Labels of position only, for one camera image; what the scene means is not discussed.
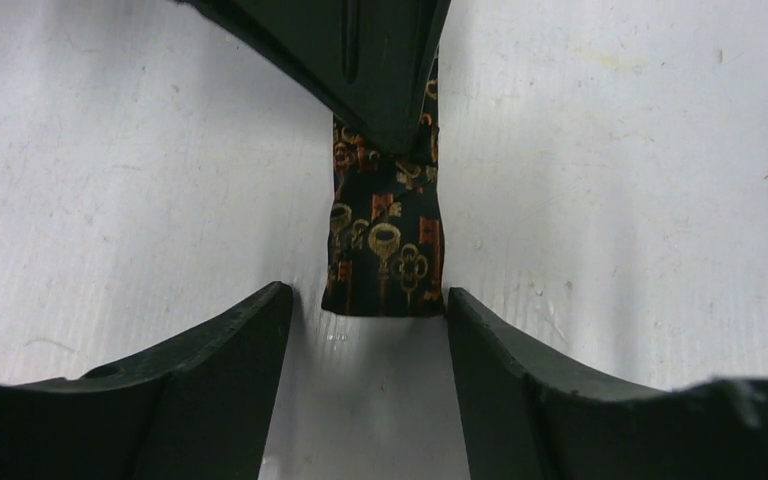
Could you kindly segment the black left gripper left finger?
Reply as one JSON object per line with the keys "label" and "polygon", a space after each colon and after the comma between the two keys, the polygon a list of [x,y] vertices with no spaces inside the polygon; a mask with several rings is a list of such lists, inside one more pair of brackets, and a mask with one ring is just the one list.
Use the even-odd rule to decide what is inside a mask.
{"label": "black left gripper left finger", "polygon": [[77,379],[0,385],[0,479],[257,478],[293,303],[273,282]]}

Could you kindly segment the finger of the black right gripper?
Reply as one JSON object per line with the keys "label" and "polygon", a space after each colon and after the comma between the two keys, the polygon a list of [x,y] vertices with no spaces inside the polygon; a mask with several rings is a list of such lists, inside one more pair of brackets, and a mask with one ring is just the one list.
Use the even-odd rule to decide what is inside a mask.
{"label": "finger of the black right gripper", "polygon": [[191,0],[387,153],[410,151],[447,0]]}

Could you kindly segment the dark patterned necktie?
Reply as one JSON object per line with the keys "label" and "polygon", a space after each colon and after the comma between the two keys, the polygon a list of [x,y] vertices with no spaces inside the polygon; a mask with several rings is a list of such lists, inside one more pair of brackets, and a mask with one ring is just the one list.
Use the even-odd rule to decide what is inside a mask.
{"label": "dark patterned necktie", "polygon": [[343,120],[333,120],[334,199],[323,310],[394,318],[444,312],[438,106],[433,68],[417,142],[406,154],[386,153]]}

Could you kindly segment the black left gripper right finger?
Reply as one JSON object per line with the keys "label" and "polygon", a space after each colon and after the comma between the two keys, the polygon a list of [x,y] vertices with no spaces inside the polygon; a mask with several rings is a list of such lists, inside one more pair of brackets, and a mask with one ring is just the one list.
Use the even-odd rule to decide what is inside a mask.
{"label": "black left gripper right finger", "polygon": [[768,479],[768,379],[673,391],[586,366],[461,288],[448,338],[474,479]]}

